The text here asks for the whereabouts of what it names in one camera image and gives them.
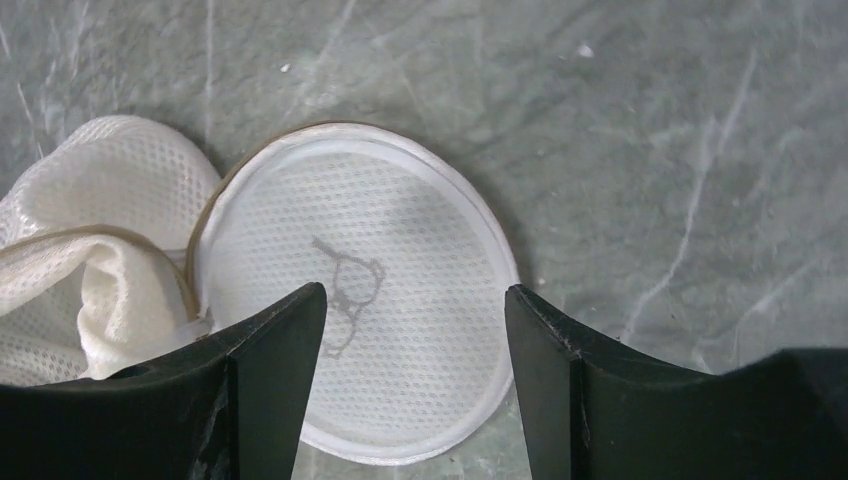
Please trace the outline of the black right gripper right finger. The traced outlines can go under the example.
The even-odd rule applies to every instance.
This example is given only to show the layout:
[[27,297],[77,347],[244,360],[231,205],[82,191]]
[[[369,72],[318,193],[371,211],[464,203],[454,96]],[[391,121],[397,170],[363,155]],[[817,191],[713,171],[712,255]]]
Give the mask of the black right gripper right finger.
[[536,479],[843,479],[847,352],[787,349],[710,375],[510,287],[505,320]]

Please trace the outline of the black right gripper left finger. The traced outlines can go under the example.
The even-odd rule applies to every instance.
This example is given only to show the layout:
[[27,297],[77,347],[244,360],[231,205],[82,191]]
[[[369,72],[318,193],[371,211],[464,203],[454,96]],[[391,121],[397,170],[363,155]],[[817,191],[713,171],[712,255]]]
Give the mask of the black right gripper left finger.
[[1,390],[5,479],[287,479],[328,301],[308,283],[104,379]]

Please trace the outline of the round white mesh pouch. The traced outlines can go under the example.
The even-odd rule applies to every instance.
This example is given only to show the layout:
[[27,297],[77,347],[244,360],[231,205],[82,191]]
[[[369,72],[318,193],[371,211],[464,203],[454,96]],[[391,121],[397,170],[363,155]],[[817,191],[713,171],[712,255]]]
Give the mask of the round white mesh pouch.
[[328,308],[299,444],[417,463],[497,410],[519,274],[495,215],[418,143],[326,122],[220,176],[176,130],[80,126],[1,202],[1,390],[104,380],[308,283]]

